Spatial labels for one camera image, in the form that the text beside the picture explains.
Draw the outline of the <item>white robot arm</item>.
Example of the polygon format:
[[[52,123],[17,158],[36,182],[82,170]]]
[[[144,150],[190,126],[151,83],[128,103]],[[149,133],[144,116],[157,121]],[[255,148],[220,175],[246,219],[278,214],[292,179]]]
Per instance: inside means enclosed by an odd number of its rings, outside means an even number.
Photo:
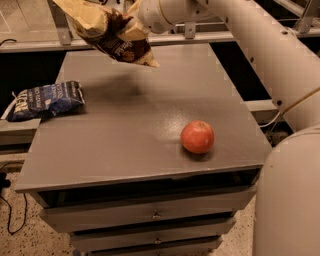
[[[320,58],[255,0],[141,0],[154,33],[223,20],[293,133],[267,157],[256,194],[253,256],[320,256]]]

